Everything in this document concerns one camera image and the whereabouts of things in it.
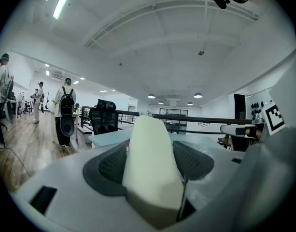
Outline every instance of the white wall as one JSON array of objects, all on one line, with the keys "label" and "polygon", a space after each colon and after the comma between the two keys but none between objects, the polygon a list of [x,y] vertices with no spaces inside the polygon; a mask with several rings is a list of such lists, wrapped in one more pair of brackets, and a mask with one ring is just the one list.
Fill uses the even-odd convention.
[{"label": "white wall", "polygon": [[224,60],[224,65],[202,93],[203,103],[234,93],[283,61],[296,49],[293,23],[277,2],[240,37],[240,45]]},{"label": "white wall", "polygon": [[17,53],[9,53],[9,69],[12,75],[14,75],[14,84],[26,91],[30,89],[30,84],[35,74],[35,68],[32,66],[31,61],[27,61],[26,57],[23,57]]},{"label": "white wall", "polygon": [[150,111],[149,104],[146,101],[138,100],[136,111],[139,112],[139,114],[147,114],[147,111]]},{"label": "white wall", "polygon": [[137,107],[138,100],[125,94],[105,95],[103,100],[114,102],[117,110],[128,111],[130,105]]},{"label": "white wall", "polygon": [[[35,73],[34,79],[31,84],[31,92],[28,94],[30,96],[33,93],[33,90],[38,88],[37,85],[39,82],[43,82],[43,91],[45,93],[45,101],[47,99],[47,95],[49,92],[49,103],[48,107],[51,108],[51,100],[55,98],[57,91],[59,88],[64,84],[63,81],[55,81],[51,79],[50,76],[47,76],[43,73]],[[87,90],[82,90],[76,87],[76,85],[71,86],[76,91],[76,102],[79,103],[79,105],[82,106],[91,106],[94,107],[98,103],[98,99],[103,100],[103,96],[100,96],[98,94],[88,92]]]},{"label": "white wall", "polygon": [[[235,118],[235,98],[234,94],[222,97],[218,100],[203,105],[200,110],[190,109],[189,117],[206,117],[206,118]],[[187,122],[188,131],[213,131],[220,132],[221,124],[213,124],[209,128],[203,128],[196,122]]]},{"label": "white wall", "polygon": [[90,51],[54,36],[48,29],[31,25],[24,25],[16,33],[16,37],[8,42],[12,51],[58,66],[106,87],[119,85],[122,87],[119,91],[141,97],[138,92],[143,92],[142,84],[103,52]]},{"label": "white wall", "polygon": [[253,95],[255,93],[273,87],[283,76],[283,74],[292,66],[294,57],[295,54],[291,54],[276,69],[235,93],[241,95]]}]

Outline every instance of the white t-shirt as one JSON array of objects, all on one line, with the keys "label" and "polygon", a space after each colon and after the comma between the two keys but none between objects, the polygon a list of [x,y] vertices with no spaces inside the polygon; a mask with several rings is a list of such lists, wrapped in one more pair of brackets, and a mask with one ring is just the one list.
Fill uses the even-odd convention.
[{"label": "white t-shirt", "polygon": [[[65,92],[67,94],[70,94],[70,92],[72,90],[72,87],[71,86],[68,86],[68,85],[65,85],[64,88],[65,88]],[[56,102],[55,116],[56,117],[61,117],[61,113],[60,113],[60,101],[61,101],[61,98],[63,97],[63,95],[64,95],[64,91],[63,91],[63,89],[61,87],[57,91],[56,97],[55,97],[55,102]],[[72,91],[71,96],[72,96],[72,99],[74,100],[74,102],[76,103],[76,92],[75,92],[74,89]]]},{"label": "white t-shirt", "polygon": [[38,95],[39,95],[39,97],[35,97],[35,103],[41,103],[41,98],[42,98],[42,88],[40,88],[40,89],[38,90],[36,96],[38,96]]},{"label": "white t-shirt", "polygon": [[8,65],[1,65],[0,66],[0,81],[1,81],[1,86],[0,86],[0,103],[3,102],[2,100],[2,90],[4,89],[5,87],[5,73],[8,73],[8,75],[10,75],[10,72],[9,72],[9,67]]}]

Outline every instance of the white ceiling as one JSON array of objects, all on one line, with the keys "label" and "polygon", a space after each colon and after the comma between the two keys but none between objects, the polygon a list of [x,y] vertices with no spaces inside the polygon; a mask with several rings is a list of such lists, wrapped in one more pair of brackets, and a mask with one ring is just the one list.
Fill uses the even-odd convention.
[{"label": "white ceiling", "polygon": [[36,72],[46,74],[46,71],[49,71],[48,78],[53,78],[54,80],[57,80],[57,81],[59,81],[59,79],[57,79],[54,76],[60,77],[60,80],[65,80],[66,78],[70,78],[72,83],[74,83],[75,81],[79,81],[79,83],[77,83],[75,85],[72,84],[76,88],[80,88],[80,89],[83,89],[83,90],[86,90],[86,91],[89,91],[92,93],[96,93],[96,94],[102,95],[102,96],[112,95],[112,94],[120,94],[117,91],[112,91],[112,89],[114,89],[114,88],[108,88],[108,87],[97,84],[95,82],[91,82],[86,79],[81,80],[80,78],[83,76],[77,76],[73,73],[67,72],[61,68],[58,68],[58,67],[52,66],[52,65],[49,65],[49,67],[46,67],[45,63],[40,62],[36,59],[28,58],[26,56],[22,56],[22,57],[25,58],[26,63],[28,63],[29,66],[31,66],[32,68],[34,68]]},{"label": "white ceiling", "polygon": [[[223,71],[224,59],[239,46],[241,33],[264,11],[260,1],[233,2],[221,10],[212,0],[68,0],[55,20],[58,0],[29,1],[31,24],[122,63],[123,72],[143,90],[139,93],[139,87],[132,86],[138,90],[136,98],[154,93],[157,99],[151,102],[157,103],[177,97],[182,99],[180,106],[189,101],[200,105],[193,95],[205,96],[211,80]],[[96,84],[85,80],[78,85]],[[121,80],[114,88],[130,90],[126,85],[134,84]]]}]

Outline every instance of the cable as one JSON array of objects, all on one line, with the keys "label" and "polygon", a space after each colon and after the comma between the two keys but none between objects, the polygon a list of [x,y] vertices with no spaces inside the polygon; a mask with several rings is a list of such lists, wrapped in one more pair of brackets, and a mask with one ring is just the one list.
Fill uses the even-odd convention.
[{"label": "cable", "polygon": [[[11,148],[5,148],[5,149],[10,149],[16,156],[17,154],[11,149]],[[22,163],[22,161],[20,160],[19,156],[17,156],[17,158],[19,159],[19,161],[21,162],[22,166],[24,167],[24,169],[26,170],[27,174],[31,177],[31,175],[28,173],[26,167],[24,166],[24,164]]]}]

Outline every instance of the black backpack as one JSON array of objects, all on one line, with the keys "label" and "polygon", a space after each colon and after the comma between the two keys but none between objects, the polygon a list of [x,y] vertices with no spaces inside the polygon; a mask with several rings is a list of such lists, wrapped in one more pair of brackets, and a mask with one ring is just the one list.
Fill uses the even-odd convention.
[{"label": "black backpack", "polygon": [[72,115],[75,108],[75,102],[72,98],[73,89],[71,89],[70,94],[67,94],[65,88],[62,87],[64,95],[60,101],[60,113],[61,115]]},{"label": "black backpack", "polygon": [[1,90],[2,98],[4,102],[7,101],[7,99],[11,99],[11,94],[14,88],[14,76],[10,75],[8,71],[8,67],[6,67],[5,70],[5,77],[4,77],[4,88]]},{"label": "black backpack", "polygon": [[43,102],[44,99],[45,99],[45,94],[44,94],[44,92],[43,92],[43,93],[42,93],[42,96],[41,96],[41,102]]}]

